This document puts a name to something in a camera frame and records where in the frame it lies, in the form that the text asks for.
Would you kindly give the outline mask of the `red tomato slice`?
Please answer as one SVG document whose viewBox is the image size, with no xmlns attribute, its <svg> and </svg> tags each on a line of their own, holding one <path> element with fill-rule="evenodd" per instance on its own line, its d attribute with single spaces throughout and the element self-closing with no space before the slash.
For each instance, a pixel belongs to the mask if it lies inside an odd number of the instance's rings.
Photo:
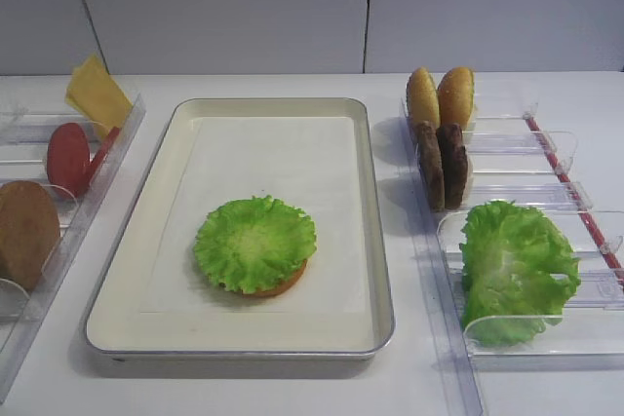
<svg viewBox="0 0 624 416">
<path fill-rule="evenodd" d="M 113 146 L 116 138 L 120 134 L 120 131 L 121 131 L 120 128 L 113 127 L 111 129 L 111 131 L 109 132 L 109 134 L 104 139 L 104 141 L 101 144 L 99 150 L 97 151 L 97 153 L 95 154 L 95 156 L 91 160 L 91 162 L 90 162 L 90 164 L 88 166 L 88 170 L 85 173 L 88 182 L 90 182 L 93 179 L 93 177 L 95 176 L 96 172 L 98 171 L 98 168 L 103 163 L 103 161 L 106 158 L 109 150 Z"/>
<path fill-rule="evenodd" d="M 48 144 L 46 171 L 49 182 L 61 197 L 84 195 L 89 163 L 89 144 L 83 129 L 76 123 L 57 127 Z"/>
</svg>

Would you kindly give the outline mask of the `green lettuce leaf on bun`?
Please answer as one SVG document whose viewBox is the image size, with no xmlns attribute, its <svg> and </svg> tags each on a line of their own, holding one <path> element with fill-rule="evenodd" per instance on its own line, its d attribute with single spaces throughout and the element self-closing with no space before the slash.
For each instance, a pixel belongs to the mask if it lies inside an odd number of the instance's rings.
<svg viewBox="0 0 624 416">
<path fill-rule="evenodd" d="M 260 262 L 286 272 L 309 260 L 316 242 L 315 222 L 303 209 L 271 196 L 252 197 L 210 212 L 197 232 L 193 254 L 206 278 Z"/>
</svg>

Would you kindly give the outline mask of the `left brown meat patty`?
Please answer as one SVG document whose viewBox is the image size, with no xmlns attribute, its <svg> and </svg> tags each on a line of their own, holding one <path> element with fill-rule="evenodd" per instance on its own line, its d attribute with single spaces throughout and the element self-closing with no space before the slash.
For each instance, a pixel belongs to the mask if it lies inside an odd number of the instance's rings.
<svg viewBox="0 0 624 416">
<path fill-rule="evenodd" d="M 432 123 L 423 121 L 416 125 L 415 131 L 418 162 L 429 207 L 433 211 L 442 211 L 445 208 L 445 183 L 436 128 Z"/>
</svg>

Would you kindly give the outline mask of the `brown meat patty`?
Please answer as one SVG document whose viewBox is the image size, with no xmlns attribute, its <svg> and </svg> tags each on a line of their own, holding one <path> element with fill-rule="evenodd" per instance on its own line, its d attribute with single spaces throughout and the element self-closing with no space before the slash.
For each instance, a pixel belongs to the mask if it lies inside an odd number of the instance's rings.
<svg viewBox="0 0 624 416">
<path fill-rule="evenodd" d="M 460 207 L 468 178 L 468 158 L 461 127 L 443 124 L 436 132 L 441 153 L 445 186 L 445 208 Z"/>
<path fill-rule="evenodd" d="M 442 211 L 445 208 L 445 183 L 436 128 L 432 123 L 423 121 L 416 125 L 415 131 L 418 162 L 429 207 L 433 211 Z"/>
</svg>

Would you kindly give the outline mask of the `right brown meat patty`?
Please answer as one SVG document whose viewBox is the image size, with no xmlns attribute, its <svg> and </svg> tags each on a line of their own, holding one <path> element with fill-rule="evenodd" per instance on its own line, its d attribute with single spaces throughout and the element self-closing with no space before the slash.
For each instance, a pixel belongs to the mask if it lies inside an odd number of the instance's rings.
<svg viewBox="0 0 624 416">
<path fill-rule="evenodd" d="M 445 186 L 445 208 L 460 207 L 468 178 L 468 158 L 461 127 L 443 124 L 436 132 L 441 153 Z"/>
</svg>

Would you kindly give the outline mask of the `green lettuce leaf in rack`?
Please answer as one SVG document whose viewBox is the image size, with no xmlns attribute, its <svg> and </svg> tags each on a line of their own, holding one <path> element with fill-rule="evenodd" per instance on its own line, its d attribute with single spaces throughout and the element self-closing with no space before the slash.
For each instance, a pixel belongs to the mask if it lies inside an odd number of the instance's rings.
<svg viewBox="0 0 624 416">
<path fill-rule="evenodd" d="M 484 346 L 512 346 L 556 324 L 581 284 L 562 232 L 541 210 L 493 201 L 462 228 L 462 327 Z"/>
</svg>

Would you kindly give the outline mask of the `yellow cheese slice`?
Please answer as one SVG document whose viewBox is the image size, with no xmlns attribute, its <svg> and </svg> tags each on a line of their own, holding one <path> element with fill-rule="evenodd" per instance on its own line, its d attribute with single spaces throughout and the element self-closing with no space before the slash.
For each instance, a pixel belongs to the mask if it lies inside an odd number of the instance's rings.
<svg viewBox="0 0 624 416">
<path fill-rule="evenodd" d="M 133 107 L 96 54 L 73 69 L 65 102 L 93 123 L 100 141 L 123 127 Z"/>
</svg>

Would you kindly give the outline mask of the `red tomato slice in rack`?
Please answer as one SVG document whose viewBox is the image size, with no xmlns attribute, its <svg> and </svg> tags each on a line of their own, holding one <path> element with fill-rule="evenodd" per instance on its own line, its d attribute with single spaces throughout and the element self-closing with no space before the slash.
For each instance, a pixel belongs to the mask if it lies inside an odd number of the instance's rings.
<svg viewBox="0 0 624 416">
<path fill-rule="evenodd" d="M 49 182 L 61 197 L 84 195 L 89 163 L 89 144 L 83 129 L 76 123 L 57 127 L 48 144 L 46 171 Z"/>
</svg>

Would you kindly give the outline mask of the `metal baking tray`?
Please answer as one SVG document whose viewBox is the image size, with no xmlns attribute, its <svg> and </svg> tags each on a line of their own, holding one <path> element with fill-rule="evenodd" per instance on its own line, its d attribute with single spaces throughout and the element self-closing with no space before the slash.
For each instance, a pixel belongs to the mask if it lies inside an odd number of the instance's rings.
<svg viewBox="0 0 624 416">
<path fill-rule="evenodd" d="M 195 236 L 232 200 L 272 196 L 315 223 L 302 277 L 272 298 L 202 278 Z M 365 359 L 394 309 L 365 105 L 195 98 L 172 115 L 85 322 L 116 359 Z"/>
</svg>

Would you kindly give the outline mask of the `bottom bun on tray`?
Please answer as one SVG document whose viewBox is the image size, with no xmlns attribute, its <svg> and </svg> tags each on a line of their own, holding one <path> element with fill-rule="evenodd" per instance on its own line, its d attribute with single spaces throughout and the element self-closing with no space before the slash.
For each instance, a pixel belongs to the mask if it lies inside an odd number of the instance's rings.
<svg viewBox="0 0 624 416">
<path fill-rule="evenodd" d="M 297 283 L 306 269 L 308 260 L 302 260 L 297 264 L 275 270 L 262 262 L 251 267 L 241 267 L 227 275 L 209 274 L 209 282 L 226 291 L 256 298 L 267 298 L 280 295 Z"/>
</svg>

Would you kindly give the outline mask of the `left sesame bun half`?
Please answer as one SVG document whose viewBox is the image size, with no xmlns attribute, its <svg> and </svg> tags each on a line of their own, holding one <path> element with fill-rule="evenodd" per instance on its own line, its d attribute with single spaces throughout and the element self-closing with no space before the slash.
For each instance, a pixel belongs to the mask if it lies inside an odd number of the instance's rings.
<svg viewBox="0 0 624 416">
<path fill-rule="evenodd" d="M 437 87 L 426 67 L 418 67 L 409 76 L 406 99 L 410 121 L 430 123 L 436 129 L 440 121 Z"/>
</svg>

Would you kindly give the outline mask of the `sesame bun half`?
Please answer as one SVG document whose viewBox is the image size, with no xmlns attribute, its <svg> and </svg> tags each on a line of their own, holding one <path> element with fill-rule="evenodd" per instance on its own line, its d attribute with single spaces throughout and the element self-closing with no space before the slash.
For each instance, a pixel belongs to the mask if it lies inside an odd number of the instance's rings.
<svg viewBox="0 0 624 416">
<path fill-rule="evenodd" d="M 409 76 L 406 99 L 410 121 L 430 123 L 436 129 L 440 121 L 437 87 L 426 67 L 418 67 Z"/>
<path fill-rule="evenodd" d="M 474 72 L 465 66 L 454 67 L 442 78 L 437 89 L 440 122 L 468 128 L 474 111 Z"/>
</svg>

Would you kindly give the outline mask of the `right sesame bun half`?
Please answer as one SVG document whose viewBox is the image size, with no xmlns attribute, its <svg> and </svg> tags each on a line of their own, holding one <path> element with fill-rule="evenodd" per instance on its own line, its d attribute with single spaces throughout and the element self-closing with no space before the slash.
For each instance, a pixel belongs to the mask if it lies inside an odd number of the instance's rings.
<svg viewBox="0 0 624 416">
<path fill-rule="evenodd" d="M 440 122 L 468 128 L 474 111 L 474 72 L 465 66 L 454 67 L 442 78 L 437 89 Z"/>
</svg>

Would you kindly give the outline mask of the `clear acrylic right rack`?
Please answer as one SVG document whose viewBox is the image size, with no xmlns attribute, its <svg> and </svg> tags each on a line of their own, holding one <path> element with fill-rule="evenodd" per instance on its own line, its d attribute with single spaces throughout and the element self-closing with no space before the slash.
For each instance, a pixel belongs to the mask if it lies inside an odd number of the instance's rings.
<svg viewBox="0 0 624 416">
<path fill-rule="evenodd" d="M 477 115 L 463 135 L 469 177 L 462 204 L 455 210 L 433 212 L 428 208 L 415 138 L 410 124 L 401 124 L 414 197 L 413 243 L 428 281 L 427 309 L 448 409 L 453 415 L 490 413 L 493 395 L 484 384 L 489 377 L 584 373 L 623 364 L 623 282 L 606 266 L 575 203 L 527 127 L 524 117 L 535 118 L 535 99 L 515 84 L 498 82 L 479 87 L 475 100 Z M 576 136 L 540 129 L 555 145 L 569 176 Z M 582 185 L 569 179 L 623 270 L 622 212 L 596 208 Z M 560 321 L 548 324 L 531 340 L 512 346 L 484 346 L 464 330 L 461 321 L 462 228 L 471 208 L 493 200 L 542 210 L 564 233 L 579 258 L 581 284 L 565 304 Z"/>
</svg>

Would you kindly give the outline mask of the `clear acrylic rack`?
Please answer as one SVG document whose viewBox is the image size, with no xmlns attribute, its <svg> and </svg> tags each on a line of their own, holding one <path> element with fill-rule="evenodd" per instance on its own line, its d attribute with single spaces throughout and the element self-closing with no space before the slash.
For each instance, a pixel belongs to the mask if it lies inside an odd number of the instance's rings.
<svg viewBox="0 0 624 416">
<path fill-rule="evenodd" d="M 498 82 L 479 87 L 475 100 L 477 115 L 463 135 L 469 177 L 462 204 L 455 210 L 433 212 L 428 208 L 415 138 L 410 124 L 401 124 L 414 197 L 413 243 L 428 281 L 427 309 L 448 409 L 453 415 L 490 413 L 493 395 L 484 384 L 489 377 L 584 373 L 623 364 L 623 282 L 606 266 L 575 203 L 527 127 L 524 117 L 535 118 L 535 99 L 515 84 Z M 540 129 L 555 145 L 569 176 L 576 136 Z M 569 179 L 623 270 L 622 212 L 596 208 L 582 185 Z M 581 284 L 565 304 L 560 321 L 548 324 L 531 340 L 512 346 L 484 346 L 464 330 L 461 321 L 462 228 L 471 208 L 493 200 L 542 210 L 564 233 L 579 258 Z"/>
<path fill-rule="evenodd" d="M 96 170 L 90 190 L 79 199 L 64 199 L 47 179 L 45 162 L 49 140 L 60 125 L 75 123 L 85 131 L 91 151 L 97 152 L 100 144 L 95 125 L 75 112 L 46 113 L 17 106 L 1 112 L 1 182 L 24 179 L 41 184 L 54 201 L 60 227 L 60 239 L 44 263 L 42 276 L 32 292 L 11 280 L 1 281 L 2 399 L 11 390 L 144 116 L 145 105 L 138 95 L 120 135 Z"/>
</svg>

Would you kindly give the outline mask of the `red rod on right rack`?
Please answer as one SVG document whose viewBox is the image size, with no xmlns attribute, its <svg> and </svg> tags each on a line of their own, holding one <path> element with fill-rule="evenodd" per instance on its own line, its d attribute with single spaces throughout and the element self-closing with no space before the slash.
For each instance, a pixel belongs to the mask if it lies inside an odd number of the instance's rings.
<svg viewBox="0 0 624 416">
<path fill-rule="evenodd" d="M 569 176 L 567 175 L 567 170 L 564 168 L 564 165 L 560 162 L 559 158 L 556 155 L 555 145 L 551 143 L 550 140 L 546 137 L 545 132 L 540 129 L 533 116 L 527 115 L 526 117 L 524 117 L 524 120 L 526 121 L 526 125 L 529 130 L 535 134 L 535 138 L 542 146 L 545 158 L 548 161 L 551 169 L 553 170 L 553 173 L 565 187 L 568 194 L 571 196 L 571 199 L 575 203 L 577 208 L 577 214 L 584 224 L 592 241 L 599 249 L 606 266 L 614 272 L 615 277 L 622 283 L 622 266 L 616 258 L 616 255 L 609 248 L 606 247 L 605 235 L 601 231 L 594 216 L 589 212 L 590 209 L 581 200 L 581 194 L 579 190 L 570 181 Z"/>
</svg>

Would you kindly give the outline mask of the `brown bun in left rack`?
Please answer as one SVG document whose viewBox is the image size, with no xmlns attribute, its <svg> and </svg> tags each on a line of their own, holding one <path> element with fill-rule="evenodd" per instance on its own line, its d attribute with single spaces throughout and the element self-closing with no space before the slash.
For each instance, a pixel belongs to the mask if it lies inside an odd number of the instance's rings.
<svg viewBox="0 0 624 416">
<path fill-rule="evenodd" d="M 60 236 L 53 199 L 38 183 L 1 187 L 1 277 L 31 292 Z"/>
</svg>

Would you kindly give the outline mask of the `clear acrylic left rack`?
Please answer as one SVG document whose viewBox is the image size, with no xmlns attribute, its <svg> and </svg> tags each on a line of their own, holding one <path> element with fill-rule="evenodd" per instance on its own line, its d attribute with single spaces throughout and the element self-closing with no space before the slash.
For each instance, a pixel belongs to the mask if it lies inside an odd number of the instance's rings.
<svg viewBox="0 0 624 416">
<path fill-rule="evenodd" d="M 24 179 L 41 184 L 54 201 L 60 227 L 60 239 L 44 263 L 42 276 L 32 292 L 11 280 L 1 281 L 2 399 L 11 390 L 144 116 L 145 105 L 138 95 L 120 135 L 96 170 L 90 190 L 79 199 L 64 199 L 47 179 L 45 162 L 49 140 L 60 125 L 75 123 L 85 131 L 91 151 L 97 152 L 100 144 L 95 125 L 75 112 L 46 113 L 17 106 L 1 112 L 1 182 Z"/>
</svg>

